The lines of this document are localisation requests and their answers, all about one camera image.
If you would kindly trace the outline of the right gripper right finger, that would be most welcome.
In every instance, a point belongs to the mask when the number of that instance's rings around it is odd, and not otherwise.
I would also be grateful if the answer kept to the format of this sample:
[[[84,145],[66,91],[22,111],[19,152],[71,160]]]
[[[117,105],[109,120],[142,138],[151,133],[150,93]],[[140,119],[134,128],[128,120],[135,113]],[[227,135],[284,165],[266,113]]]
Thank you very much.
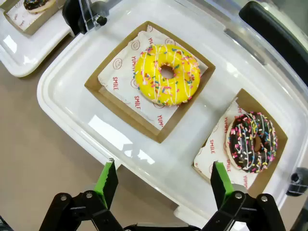
[[[285,230],[274,198],[267,193],[253,198],[235,190],[222,162],[213,162],[210,183],[218,210],[202,230],[229,231],[235,222],[245,223],[250,231]]]

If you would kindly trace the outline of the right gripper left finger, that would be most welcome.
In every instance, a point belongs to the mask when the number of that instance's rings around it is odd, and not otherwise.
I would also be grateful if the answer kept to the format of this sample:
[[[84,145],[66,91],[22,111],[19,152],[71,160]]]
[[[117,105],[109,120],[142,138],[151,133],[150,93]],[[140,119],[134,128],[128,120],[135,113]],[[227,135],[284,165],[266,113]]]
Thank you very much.
[[[64,192],[55,195],[40,230],[76,231],[90,220],[98,231],[119,231],[120,224],[110,211],[117,185],[115,162],[109,159],[93,190],[75,197]]]

